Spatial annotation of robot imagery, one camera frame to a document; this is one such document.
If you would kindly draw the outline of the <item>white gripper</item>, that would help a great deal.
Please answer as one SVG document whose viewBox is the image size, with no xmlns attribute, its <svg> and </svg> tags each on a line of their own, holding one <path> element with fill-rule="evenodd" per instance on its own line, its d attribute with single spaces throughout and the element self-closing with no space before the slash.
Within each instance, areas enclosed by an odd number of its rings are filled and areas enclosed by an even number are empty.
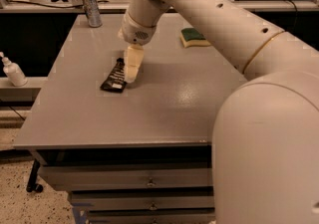
<svg viewBox="0 0 319 224">
<path fill-rule="evenodd" d="M 133 83 L 138 75 L 144 58 L 143 45 L 149 43 L 156 31 L 156 27 L 145 27 L 135 22 L 129 14 L 125 14 L 118 36 L 131 44 L 125 50 L 125 81 Z"/>
</svg>

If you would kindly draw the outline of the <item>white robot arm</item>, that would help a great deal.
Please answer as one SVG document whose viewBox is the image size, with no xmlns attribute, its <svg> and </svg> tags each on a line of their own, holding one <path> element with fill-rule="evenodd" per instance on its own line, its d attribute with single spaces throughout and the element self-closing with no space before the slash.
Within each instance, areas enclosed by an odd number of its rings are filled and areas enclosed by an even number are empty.
<svg viewBox="0 0 319 224">
<path fill-rule="evenodd" d="M 246 79 L 214 122 L 216 224 L 319 224 L 317 50 L 228 0 L 132 0 L 124 40 L 148 43 L 168 8 Z"/>
</svg>

